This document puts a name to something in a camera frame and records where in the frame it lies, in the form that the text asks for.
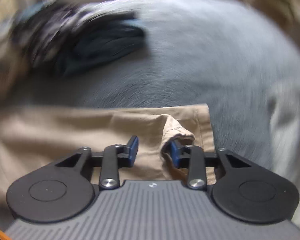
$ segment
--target yellow object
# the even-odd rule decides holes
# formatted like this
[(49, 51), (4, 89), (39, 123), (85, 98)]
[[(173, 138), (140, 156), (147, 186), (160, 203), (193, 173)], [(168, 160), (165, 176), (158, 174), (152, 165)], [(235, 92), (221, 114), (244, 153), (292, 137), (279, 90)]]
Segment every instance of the yellow object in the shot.
[(0, 230), (0, 240), (12, 240), (12, 239)]

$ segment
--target gray cloth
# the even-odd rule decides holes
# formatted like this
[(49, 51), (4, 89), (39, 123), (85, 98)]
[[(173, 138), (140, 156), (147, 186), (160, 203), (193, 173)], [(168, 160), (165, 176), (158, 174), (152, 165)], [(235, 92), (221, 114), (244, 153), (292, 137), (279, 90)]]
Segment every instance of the gray cloth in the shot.
[[(300, 85), (300, 52), (273, 23), (234, 0), (118, 0), (100, 6), (137, 10), (147, 48), (72, 78), (33, 76), (9, 104), (110, 108), (207, 103), (216, 147), (268, 169), (289, 165), (277, 163), (277, 152), (274, 158), (267, 103), (278, 82)], [(294, 97), (285, 96), (285, 101)], [(295, 156), (296, 149), (287, 155)]]

